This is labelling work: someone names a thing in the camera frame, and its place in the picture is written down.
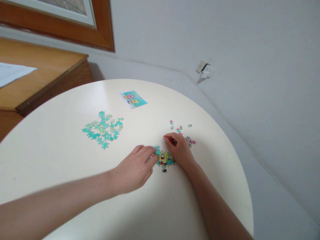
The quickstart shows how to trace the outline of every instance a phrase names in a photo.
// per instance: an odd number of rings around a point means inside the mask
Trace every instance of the wooden cabinet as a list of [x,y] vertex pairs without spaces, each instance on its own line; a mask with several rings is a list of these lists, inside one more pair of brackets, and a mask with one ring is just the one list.
[[88,55],[0,38],[0,62],[37,70],[0,88],[0,141],[49,99],[93,82]]

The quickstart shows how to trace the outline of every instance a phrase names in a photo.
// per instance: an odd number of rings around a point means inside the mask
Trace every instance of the white table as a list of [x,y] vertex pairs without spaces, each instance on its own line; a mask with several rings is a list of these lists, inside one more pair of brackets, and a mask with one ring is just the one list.
[[[117,95],[135,90],[148,104],[129,109]],[[82,128],[105,111],[124,117],[119,138],[103,150]],[[192,153],[246,229],[253,212],[239,158],[218,124],[196,103],[167,87],[115,79],[86,84],[46,102],[0,144],[0,204],[117,166],[138,144],[165,148],[170,120],[196,141]],[[204,239],[195,192],[180,166],[154,166],[137,191],[97,204],[46,239]]]

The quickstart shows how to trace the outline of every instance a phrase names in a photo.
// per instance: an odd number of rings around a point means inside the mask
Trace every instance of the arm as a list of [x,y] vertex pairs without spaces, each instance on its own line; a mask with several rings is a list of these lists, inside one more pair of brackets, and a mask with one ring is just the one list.
[[210,237],[253,239],[194,160],[188,141],[177,133],[164,135],[164,140],[192,182]]
[[42,239],[87,208],[144,185],[158,156],[137,146],[116,168],[0,205],[0,239]]

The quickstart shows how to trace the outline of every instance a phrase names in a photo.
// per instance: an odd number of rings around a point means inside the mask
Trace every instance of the hand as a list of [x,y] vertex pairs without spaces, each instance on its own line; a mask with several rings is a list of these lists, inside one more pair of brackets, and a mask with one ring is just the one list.
[[184,170],[186,170],[188,166],[196,163],[190,150],[189,142],[183,136],[177,133],[168,133],[163,136],[163,139],[174,160],[179,163]]
[[116,195],[132,192],[142,187],[152,174],[152,167],[159,156],[150,156],[156,150],[139,145],[113,170],[112,178]]

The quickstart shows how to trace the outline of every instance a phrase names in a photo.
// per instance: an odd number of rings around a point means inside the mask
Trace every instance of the spongebob figure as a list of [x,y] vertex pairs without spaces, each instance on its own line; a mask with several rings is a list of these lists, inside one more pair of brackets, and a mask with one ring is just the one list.
[[169,157],[169,154],[164,152],[164,151],[161,151],[160,152],[160,155],[159,155],[159,165],[162,166],[163,168],[163,172],[166,172],[166,166],[168,164],[168,157]]

